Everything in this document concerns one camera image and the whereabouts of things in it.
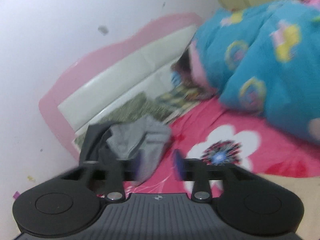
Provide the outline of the beige trousers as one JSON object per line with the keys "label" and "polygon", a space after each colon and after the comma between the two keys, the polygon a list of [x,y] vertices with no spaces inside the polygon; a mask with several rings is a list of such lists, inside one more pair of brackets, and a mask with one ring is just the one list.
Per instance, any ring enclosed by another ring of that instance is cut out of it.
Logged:
{"label": "beige trousers", "polygon": [[291,178],[259,174],[295,193],[304,204],[304,216],[297,229],[302,239],[317,240],[320,237],[320,196],[319,177]]}

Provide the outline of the black garment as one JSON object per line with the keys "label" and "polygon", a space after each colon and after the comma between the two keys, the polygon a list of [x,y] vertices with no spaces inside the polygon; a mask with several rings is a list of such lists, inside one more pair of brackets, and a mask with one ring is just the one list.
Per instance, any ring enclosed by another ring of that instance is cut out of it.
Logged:
{"label": "black garment", "polygon": [[114,122],[107,121],[88,126],[84,142],[81,147],[79,165],[83,165],[88,161],[99,161],[99,145],[105,132]]}

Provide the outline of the pink floral bed sheet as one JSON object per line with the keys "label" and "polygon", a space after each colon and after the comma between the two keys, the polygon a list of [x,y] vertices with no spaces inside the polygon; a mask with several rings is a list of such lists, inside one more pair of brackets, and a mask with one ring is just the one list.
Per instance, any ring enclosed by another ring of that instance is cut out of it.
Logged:
{"label": "pink floral bed sheet", "polygon": [[282,177],[319,176],[319,146],[286,135],[254,115],[228,111],[217,100],[203,102],[170,125],[173,143],[152,177],[139,186],[125,183],[125,193],[187,193],[192,181],[180,181],[172,153],[206,160],[208,148],[217,158],[236,158],[236,164],[253,172]]}

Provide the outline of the grey sweatshirt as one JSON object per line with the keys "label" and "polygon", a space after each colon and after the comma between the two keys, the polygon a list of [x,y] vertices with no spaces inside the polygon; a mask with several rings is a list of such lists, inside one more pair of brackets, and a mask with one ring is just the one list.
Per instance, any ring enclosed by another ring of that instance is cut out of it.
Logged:
{"label": "grey sweatshirt", "polygon": [[150,115],[134,122],[112,125],[106,140],[110,150],[120,159],[131,159],[140,153],[140,166],[133,184],[147,181],[158,167],[171,139],[171,129]]}

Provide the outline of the patterned pillow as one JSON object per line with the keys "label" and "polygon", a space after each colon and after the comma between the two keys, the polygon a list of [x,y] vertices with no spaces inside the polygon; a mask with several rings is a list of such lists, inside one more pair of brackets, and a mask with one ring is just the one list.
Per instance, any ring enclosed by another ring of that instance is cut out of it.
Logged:
{"label": "patterned pillow", "polygon": [[100,113],[89,121],[80,131],[76,132],[73,144],[81,149],[89,125],[102,124],[107,121],[132,122],[145,115],[165,124],[176,117],[183,115],[202,100],[207,100],[210,95],[199,87],[185,87],[179,85],[169,92],[165,92],[155,99],[151,99],[146,93],[141,92],[134,98],[116,107],[109,112]]}

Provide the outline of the pink white headboard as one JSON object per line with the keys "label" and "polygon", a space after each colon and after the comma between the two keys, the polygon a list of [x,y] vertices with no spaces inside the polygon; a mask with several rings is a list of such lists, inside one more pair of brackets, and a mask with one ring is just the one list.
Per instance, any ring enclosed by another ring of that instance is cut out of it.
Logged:
{"label": "pink white headboard", "polygon": [[78,60],[57,79],[39,110],[73,158],[80,154],[74,140],[88,125],[141,92],[154,99],[172,90],[170,67],[201,24],[195,13],[160,17],[131,38]]}

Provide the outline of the blue pink floral quilt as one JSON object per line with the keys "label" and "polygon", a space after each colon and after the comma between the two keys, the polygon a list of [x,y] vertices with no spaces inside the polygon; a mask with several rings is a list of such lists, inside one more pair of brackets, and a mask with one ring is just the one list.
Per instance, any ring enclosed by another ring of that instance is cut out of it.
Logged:
{"label": "blue pink floral quilt", "polygon": [[218,10],[188,48],[193,80],[227,108],[319,143],[319,9],[278,0]]}

